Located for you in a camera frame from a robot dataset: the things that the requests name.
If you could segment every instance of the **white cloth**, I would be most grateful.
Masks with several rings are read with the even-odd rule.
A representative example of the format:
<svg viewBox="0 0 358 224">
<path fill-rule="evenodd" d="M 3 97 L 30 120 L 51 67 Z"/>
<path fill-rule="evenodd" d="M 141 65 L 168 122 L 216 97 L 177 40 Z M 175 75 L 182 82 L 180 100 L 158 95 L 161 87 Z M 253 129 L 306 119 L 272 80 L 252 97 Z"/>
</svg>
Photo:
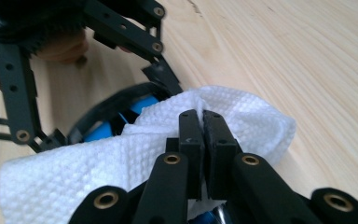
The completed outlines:
<svg viewBox="0 0 358 224">
<path fill-rule="evenodd" d="M 296 123 L 259 97 L 209 86 L 185 91 L 145 108 L 121 136 L 61 147 L 7 161 L 0 170 L 0 206 L 6 223 L 68 223 L 94 189 L 110 185 L 127 191 L 149 177 L 167 137 L 178 137 L 178 116 L 196 109 L 221 114 L 243 151 L 276 163 L 290 145 Z M 188 217 L 216 203 L 190 202 Z"/>
</svg>

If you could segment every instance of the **metal rivet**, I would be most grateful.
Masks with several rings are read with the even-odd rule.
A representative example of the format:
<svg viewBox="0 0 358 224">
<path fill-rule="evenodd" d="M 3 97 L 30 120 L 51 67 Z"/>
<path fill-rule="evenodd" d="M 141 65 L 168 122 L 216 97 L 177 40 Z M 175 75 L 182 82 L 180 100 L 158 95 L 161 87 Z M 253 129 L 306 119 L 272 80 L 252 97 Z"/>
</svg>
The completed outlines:
<svg viewBox="0 0 358 224">
<path fill-rule="evenodd" d="M 353 210 L 353 204 L 350 201 L 334 193 L 326 193 L 324 195 L 324 201 L 341 212 L 350 212 Z"/>
<path fill-rule="evenodd" d="M 242 161 L 248 165 L 258 165 L 260 160 L 254 156 L 243 156 Z"/>
<path fill-rule="evenodd" d="M 165 14 L 164 9 L 162 9 L 161 7 L 155 7 L 154 12 L 158 16 L 164 16 L 164 14 Z"/>
<path fill-rule="evenodd" d="M 30 140 L 30 134 L 25 130 L 18 130 L 16 132 L 16 137 L 22 142 L 28 142 Z"/>
<path fill-rule="evenodd" d="M 169 165 L 175 165 L 177 163 L 179 163 L 180 161 L 180 157 L 177 155 L 168 155 L 164 158 L 165 163 L 169 164 Z"/>
<path fill-rule="evenodd" d="M 153 43 L 152 48 L 157 52 L 162 52 L 162 45 L 159 43 Z"/>
<path fill-rule="evenodd" d="M 118 194 L 114 191 L 107 191 L 94 199 L 94 206 L 98 209 L 110 208 L 118 202 Z"/>
</svg>

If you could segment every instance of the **textured white fabric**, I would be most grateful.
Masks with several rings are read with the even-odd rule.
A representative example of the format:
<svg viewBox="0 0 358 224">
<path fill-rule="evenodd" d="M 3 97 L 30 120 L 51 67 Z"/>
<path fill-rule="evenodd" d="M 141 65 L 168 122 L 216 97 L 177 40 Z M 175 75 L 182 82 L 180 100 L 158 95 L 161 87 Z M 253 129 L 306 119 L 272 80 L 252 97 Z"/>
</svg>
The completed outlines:
<svg viewBox="0 0 358 224">
<path fill-rule="evenodd" d="M 243 151 L 276 163 L 296 123 L 259 97 L 209 86 L 145 108 L 123 134 L 7 161 L 0 170 L 0 205 L 9 224 L 68 223 L 83 199 L 104 185 L 131 190 L 150 175 L 167 137 L 178 137 L 178 116 L 196 109 L 221 114 Z M 216 203 L 189 203 L 188 217 Z"/>
</svg>

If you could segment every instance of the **wood grain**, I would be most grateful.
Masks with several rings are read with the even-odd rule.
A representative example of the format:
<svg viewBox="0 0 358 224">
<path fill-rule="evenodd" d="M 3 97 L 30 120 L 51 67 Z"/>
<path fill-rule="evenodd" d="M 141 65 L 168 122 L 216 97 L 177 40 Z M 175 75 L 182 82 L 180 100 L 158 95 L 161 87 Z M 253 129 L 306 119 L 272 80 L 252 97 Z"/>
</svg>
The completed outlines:
<svg viewBox="0 0 358 224">
<path fill-rule="evenodd" d="M 284 180 L 307 197 L 330 186 L 358 199 L 358 1 L 160 2 L 168 13 L 164 54 L 185 89 L 221 85 L 266 99 L 297 121 L 293 144 L 275 166 Z M 146 62 L 88 33 L 83 66 L 32 60 L 47 132 L 68 132 L 103 98 L 145 81 Z M 0 142 L 0 165 L 29 154 Z"/>
</svg>

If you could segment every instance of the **wooden table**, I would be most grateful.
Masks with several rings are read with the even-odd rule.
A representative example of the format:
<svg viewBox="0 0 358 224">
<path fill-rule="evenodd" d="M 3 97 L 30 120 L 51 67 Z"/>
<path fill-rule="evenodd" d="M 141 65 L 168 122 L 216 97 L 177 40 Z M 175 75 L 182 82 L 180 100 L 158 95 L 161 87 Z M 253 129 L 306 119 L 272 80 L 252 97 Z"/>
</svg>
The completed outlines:
<svg viewBox="0 0 358 224">
<path fill-rule="evenodd" d="M 164 54 L 184 89 L 221 85 L 266 99 L 297 121 L 296 137 L 275 166 L 293 190 L 309 197 L 330 186 L 358 199 L 358 1 L 161 3 L 168 11 Z M 67 133 L 92 105 L 145 80 L 146 62 L 108 49 L 91 33 L 83 66 L 32 60 L 47 132 Z M 0 165 L 30 154 L 0 141 Z"/>
</svg>

